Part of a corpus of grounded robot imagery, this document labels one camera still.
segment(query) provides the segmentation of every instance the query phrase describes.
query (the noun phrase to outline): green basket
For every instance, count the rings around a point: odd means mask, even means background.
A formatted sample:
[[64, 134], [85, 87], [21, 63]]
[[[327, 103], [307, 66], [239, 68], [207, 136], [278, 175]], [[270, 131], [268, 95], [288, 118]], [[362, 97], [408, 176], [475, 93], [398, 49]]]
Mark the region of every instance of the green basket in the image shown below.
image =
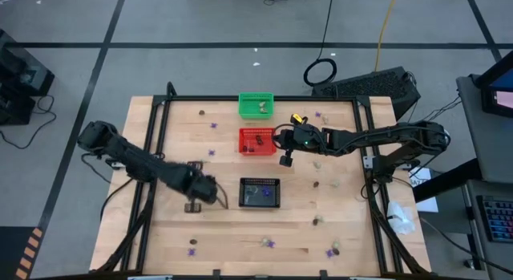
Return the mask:
[[[260, 103], [265, 102], [267, 113], [260, 112]], [[239, 115], [243, 119], [270, 119], [274, 113], [274, 94], [271, 92], [241, 92]]]

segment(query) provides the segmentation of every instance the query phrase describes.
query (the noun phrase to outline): yellow object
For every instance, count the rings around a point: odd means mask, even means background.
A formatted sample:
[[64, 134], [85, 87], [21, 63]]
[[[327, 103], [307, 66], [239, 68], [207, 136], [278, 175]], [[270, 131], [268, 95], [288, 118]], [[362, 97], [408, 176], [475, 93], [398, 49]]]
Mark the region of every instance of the yellow object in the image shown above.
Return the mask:
[[378, 65], [379, 65], [379, 55], [382, 51], [382, 40], [383, 40], [383, 32], [385, 32], [386, 29], [386, 23], [388, 22], [388, 17], [390, 16], [390, 13], [392, 12], [392, 7], [394, 7], [395, 0], [392, 0], [390, 2], [390, 5], [388, 6], [388, 11], [386, 12], [385, 21], [383, 22], [382, 32], [379, 33], [379, 41], [378, 41], [378, 53], [376, 54], [376, 64], [374, 65], [374, 71], [378, 71]]
[[303, 124], [303, 119], [298, 114], [293, 114], [292, 117], [296, 119], [299, 124]]

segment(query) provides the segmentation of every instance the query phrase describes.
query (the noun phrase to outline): black keyboard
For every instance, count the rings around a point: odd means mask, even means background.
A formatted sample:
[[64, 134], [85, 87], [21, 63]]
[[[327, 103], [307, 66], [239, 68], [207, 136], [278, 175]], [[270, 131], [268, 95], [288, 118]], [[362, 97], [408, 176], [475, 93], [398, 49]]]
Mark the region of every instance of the black keyboard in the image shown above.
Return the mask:
[[513, 200], [488, 196], [477, 199], [488, 239], [513, 243]]

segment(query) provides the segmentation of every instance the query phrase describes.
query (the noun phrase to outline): yellow cable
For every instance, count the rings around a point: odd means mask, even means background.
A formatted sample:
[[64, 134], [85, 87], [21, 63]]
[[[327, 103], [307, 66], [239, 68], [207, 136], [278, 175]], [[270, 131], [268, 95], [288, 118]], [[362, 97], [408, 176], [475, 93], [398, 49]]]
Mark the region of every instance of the yellow cable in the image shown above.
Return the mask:
[[385, 21], [383, 23], [382, 32], [379, 33], [379, 41], [378, 41], [378, 54], [376, 55], [376, 65], [374, 66], [374, 71], [378, 71], [378, 65], [379, 65], [379, 55], [382, 51], [382, 39], [383, 39], [383, 32], [385, 32], [386, 29], [386, 23], [388, 22], [388, 17], [390, 16], [390, 13], [392, 12], [392, 7], [394, 7], [395, 0], [392, 0], [390, 2], [390, 5], [388, 6], [388, 11], [386, 12]]

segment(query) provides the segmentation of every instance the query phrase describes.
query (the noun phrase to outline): computer screen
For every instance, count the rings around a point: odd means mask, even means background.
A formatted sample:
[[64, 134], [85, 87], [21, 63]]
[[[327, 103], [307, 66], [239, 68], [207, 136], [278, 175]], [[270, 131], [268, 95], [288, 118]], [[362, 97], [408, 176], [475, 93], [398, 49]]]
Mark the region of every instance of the computer screen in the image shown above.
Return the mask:
[[497, 91], [497, 104], [500, 104], [504, 107], [513, 108], [513, 69], [510, 69], [508, 72], [504, 73], [490, 86], [492, 89], [502, 90]]

